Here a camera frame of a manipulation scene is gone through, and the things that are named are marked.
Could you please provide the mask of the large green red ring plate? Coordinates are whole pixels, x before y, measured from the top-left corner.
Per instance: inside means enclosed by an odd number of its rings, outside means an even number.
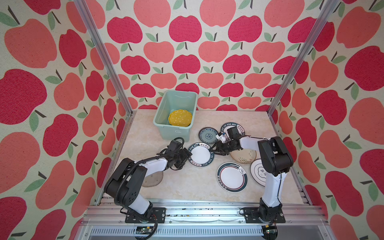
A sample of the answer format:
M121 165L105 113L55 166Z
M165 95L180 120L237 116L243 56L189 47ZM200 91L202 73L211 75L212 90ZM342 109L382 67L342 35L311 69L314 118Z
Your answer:
M224 190L231 193L239 193L247 187L248 176L240 165L228 162L219 166L217 181Z

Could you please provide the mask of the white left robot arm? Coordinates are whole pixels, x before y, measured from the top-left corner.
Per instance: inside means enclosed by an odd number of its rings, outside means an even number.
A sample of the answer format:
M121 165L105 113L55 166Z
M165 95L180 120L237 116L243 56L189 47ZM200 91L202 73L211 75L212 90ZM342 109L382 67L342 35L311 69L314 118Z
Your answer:
M154 222L153 204L140 194L146 177L162 173L168 169L181 170L192 154L184 148L185 140L173 139L170 144L156 156L140 161L123 159L108 179L104 192L114 199L114 203L145 222Z

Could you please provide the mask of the yellow dotted plate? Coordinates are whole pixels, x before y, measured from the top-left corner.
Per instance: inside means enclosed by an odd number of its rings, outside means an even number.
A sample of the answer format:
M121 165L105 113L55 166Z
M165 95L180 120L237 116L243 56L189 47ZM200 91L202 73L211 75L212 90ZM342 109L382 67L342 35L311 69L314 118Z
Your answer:
M193 115L187 110L175 110L168 117L169 124L177 127L188 127L192 123Z

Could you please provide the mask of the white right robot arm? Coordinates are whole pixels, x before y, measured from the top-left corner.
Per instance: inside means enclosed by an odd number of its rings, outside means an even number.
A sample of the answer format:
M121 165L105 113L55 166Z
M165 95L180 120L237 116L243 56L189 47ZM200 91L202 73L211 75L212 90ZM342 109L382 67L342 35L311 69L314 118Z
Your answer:
M240 214L247 223L285 223L281 195L284 180L294 161L280 137L270 139L241 135L238 128L228 129L224 136L219 133L210 152L226 156L233 151L249 149L260 152L262 166L266 173L266 185L257 208L242 208Z

